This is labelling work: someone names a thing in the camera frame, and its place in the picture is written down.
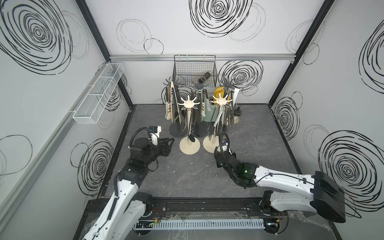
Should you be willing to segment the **cream utensil rack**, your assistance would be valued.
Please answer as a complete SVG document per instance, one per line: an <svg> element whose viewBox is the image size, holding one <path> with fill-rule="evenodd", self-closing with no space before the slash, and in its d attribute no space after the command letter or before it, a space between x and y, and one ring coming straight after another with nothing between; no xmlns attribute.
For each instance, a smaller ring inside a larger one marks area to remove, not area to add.
<svg viewBox="0 0 384 240"><path fill-rule="evenodd" d="M188 96L186 100L182 99L182 101L183 102L181 104L184 104L184 106L187 108L187 112L189 108L197 110L198 108L196 107L196 105L200 104L200 102L197 102L197 97L191 100L190 97ZM184 154L193 155L197 153L198 150L200 149L200 142L199 140L196 140L196 139L194 143L190 142L188 140L188 134L187 134L187 136L180 141L179 146L180 146L180 150Z"/></svg>
<svg viewBox="0 0 384 240"><path fill-rule="evenodd" d="M221 121L218 123L216 128L214 127L214 123L215 123L217 116L218 116L218 113L219 113L219 108L220 108L220 106L225 107L225 105L230 101L231 100L228 101L228 95L225 96L224 98L221 98L221 97L215 98L215 96L213 96L213 101L211 101L211 103L213 103L215 105L215 107L217 107L217 109L215 112L215 116L213 118L213 125L211 126L212 127L211 128L211 137L209 138L208 136L206 136L203 140L203 147L209 153L214 153L215 148L219 146L218 135L220 134L224 125L226 124L225 123L225 112L223 112Z"/></svg>

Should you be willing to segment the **grey utensil rack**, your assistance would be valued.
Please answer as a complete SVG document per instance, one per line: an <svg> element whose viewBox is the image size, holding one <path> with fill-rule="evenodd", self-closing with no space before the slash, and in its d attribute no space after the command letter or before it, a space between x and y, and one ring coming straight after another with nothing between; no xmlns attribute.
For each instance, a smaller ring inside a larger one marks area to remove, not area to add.
<svg viewBox="0 0 384 240"><path fill-rule="evenodd" d="M170 101L172 100L171 98L171 81L173 81L171 78L169 78L168 80L166 80L166 83L164 83L165 87L162 91L162 101L163 103L166 105L165 103L165 95L166 95L166 87L170 87ZM178 98L179 98L179 103L182 103L181 102L181 96L180 96L180 92L179 92L179 86L178 86L178 82L177 81L173 81L175 86L176 86L176 90L177 90L177 95L178 95ZM177 138L182 138L184 137L186 134L187 134L187 127L183 128L181 127L179 121L177 122L173 122L172 121L172 115L171 115L171 125L170 125L170 128L169 128L169 132L170 134L173 136L173 137L177 137Z"/></svg>
<svg viewBox="0 0 384 240"><path fill-rule="evenodd" d="M197 138L203 138L207 134L207 124L203 123L203 103L205 102L204 97L206 96L204 80L199 80L191 91L191 99L196 98L197 105L192 109L192 133Z"/></svg>
<svg viewBox="0 0 384 240"><path fill-rule="evenodd" d="M232 92L235 89L234 85L231 82L223 82L220 85L220 87L222 87L221 93L223 95L229 94L230 92Z"/></svg>

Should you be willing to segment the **black tweezer tongs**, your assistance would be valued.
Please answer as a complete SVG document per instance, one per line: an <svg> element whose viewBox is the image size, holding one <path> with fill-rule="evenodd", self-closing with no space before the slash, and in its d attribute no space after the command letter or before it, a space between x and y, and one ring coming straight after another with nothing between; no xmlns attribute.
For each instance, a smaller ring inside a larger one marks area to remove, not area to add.
<svg viewBox="0 0 384 240"><path fill-rule="evenodd" d="M192 109L189 108L187 112L187 117L188 117L188 140L192 143L195 142L195 137L193 136L192 133Z"/></svg>

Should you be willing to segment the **slim steel tongs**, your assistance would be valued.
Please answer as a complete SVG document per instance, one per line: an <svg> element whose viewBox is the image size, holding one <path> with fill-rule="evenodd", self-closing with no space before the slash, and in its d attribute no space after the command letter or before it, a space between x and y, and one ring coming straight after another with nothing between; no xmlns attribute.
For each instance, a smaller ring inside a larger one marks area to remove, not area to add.
<svg viewBox="0 0 384 240"><path fill-rule="evenodd" d="M216 112L216 109L217 107L214 107L214 111L212 113L212 116L211 116L211 119L210 119L210 122L209 122L209 125L208 125L208 128L207 128L207 136L210 138L211 137L211 126L213 125L213 118L215 116L215 112Z"/></svg>

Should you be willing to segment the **steel v-shaped tongs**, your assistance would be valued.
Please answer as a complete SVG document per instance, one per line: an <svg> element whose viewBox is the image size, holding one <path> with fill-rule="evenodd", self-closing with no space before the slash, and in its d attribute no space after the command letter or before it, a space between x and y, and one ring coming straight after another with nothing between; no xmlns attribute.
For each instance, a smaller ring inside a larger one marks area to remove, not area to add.
<svg viewBox="0 0 384 240"><path fill-rule="evenodd" d="M186 127L186 117L187 117L187 108L184 106L184 104L179 103L180 111L178 114L178 120L181 125L181 127Z"/></svg>

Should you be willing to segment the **white handled slim tongs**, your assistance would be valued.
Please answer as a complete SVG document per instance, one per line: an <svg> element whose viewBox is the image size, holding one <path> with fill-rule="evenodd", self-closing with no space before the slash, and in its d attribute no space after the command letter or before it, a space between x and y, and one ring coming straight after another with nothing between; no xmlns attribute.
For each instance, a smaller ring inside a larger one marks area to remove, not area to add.
<svg viewBox="0 0 384 240"><path fill-rule="evenodd" d="M217 127L218 123L221 121L221 119L222 119L222 115L223 115L223 112L224 112L224 111L225 111L225 107L220 106L220 108L219 108L219 113L218 113L218 116L217 116L217 119L216 119L216 121L215 121L215 123L214 123L214 127L215 127L215 128Z"/></svg>

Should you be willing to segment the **beige plastic tongs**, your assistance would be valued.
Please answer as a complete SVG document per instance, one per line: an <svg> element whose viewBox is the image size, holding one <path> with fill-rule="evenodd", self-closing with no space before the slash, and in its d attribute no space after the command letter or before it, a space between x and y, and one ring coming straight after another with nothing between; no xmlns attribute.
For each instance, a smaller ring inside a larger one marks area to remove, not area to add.
<svg viewBox="0 0 384 240"><path fill-rule="evenodd" d="M180 121L180 105L176 86L173 81L171 81L171 98L172 121L177 122Z"/></svg>

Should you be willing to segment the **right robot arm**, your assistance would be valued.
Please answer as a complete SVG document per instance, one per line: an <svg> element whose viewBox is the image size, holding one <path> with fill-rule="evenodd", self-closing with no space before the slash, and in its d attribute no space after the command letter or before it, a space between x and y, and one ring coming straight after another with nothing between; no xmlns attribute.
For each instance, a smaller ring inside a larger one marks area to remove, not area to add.
<svg viewBox="0 0 384 240"><path fill-rule="evenodd" d="M335 223L346 222L345 191L327 174L320 171L313 175L291 174L240 162L230 149L228 134L221 132L218 139L214 151L217 167L223 168L244 189L267 188L259 203L264 214L305 211Z"/></svg>

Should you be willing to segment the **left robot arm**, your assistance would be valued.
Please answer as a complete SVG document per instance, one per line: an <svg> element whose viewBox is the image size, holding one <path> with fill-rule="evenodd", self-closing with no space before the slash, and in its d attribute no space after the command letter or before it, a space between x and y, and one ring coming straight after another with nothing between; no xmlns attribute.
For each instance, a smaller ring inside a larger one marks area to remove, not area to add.
<svg viewBox="0 0 384 240"><path fill-rule="evenodd" d="M114 177L114 192L85 240L124 240L141 217L150 215L153 197L139 188L151 171L149 165L167 157L174 141L159 138L148 127L136 130L129 143L130 157Z"/></svg>

